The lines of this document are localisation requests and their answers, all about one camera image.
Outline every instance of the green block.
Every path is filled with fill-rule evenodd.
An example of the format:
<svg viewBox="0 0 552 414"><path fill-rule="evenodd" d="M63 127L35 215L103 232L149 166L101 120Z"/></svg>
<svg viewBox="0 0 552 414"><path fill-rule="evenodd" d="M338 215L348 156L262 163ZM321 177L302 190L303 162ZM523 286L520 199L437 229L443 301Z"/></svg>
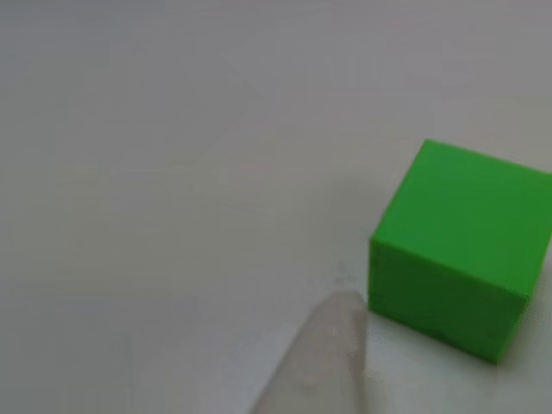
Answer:
<svg viewBox="0 0 552 414"><path fill-rule="evenodd" d="M551 233L551 174L426 141L370 240L369 308L498 362Z"/></svg>

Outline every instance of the cube face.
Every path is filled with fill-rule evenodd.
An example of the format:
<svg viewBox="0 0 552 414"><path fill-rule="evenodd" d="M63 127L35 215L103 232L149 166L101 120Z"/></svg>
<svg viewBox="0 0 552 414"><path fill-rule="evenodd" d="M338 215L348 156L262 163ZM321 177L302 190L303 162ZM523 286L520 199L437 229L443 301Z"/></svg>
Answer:
<svg viewBox="0 0 552 414"><path fill-rule="evenodd" d="M426 141L371 239L370 308L498 361L551 231L550 174Z"/></svg>
<svg viewBox="0 0 552 414"><path fill-rule="evenodd" d="M526 298L372 240L369 307L490 362L504 353Z"/></svg>
<svg viewBox="0 0 552 414"><path fill-rule="evenodd" d="M552 175L426 141L373 238L529 297L552 231Z"/></svg>

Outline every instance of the cube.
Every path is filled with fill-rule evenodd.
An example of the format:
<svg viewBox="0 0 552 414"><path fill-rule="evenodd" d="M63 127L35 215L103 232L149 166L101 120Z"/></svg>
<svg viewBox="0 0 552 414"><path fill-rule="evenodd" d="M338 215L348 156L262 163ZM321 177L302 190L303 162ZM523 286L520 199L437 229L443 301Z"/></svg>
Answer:
<svg viewBox="0 0 552 414"><path fill-rule="evenodd" d="M427 140L370 240L368 306L497 363L551 233L551 174Z"/></svg>

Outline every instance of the white background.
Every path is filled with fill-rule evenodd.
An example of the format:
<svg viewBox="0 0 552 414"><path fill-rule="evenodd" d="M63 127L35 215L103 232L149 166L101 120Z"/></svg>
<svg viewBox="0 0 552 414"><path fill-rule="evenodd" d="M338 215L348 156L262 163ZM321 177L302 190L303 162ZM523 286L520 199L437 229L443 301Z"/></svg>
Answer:
<svg viewBox="0 0 552 414"><path fill-rule="evenodd" d="M552 170L550 22L546 0L3 0L0 411L246 412L319 299L366 296L423 139ZM551 268L499 368L371 316L371 412L549 412Z"/></svg>

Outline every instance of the white surface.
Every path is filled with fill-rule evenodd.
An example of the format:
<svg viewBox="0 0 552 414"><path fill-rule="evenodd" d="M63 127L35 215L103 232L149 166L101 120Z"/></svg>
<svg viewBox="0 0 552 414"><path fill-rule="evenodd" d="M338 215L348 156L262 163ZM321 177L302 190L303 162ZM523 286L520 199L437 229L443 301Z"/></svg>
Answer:
<svg viewBox="0 0 552 414"><path fill-rule="evenodd" d="M424 138L552 170L544 0L0 4L0 405L243 413L366 290ZM549 412L550 256L500 368L372 317L375 413Z"/></svg>

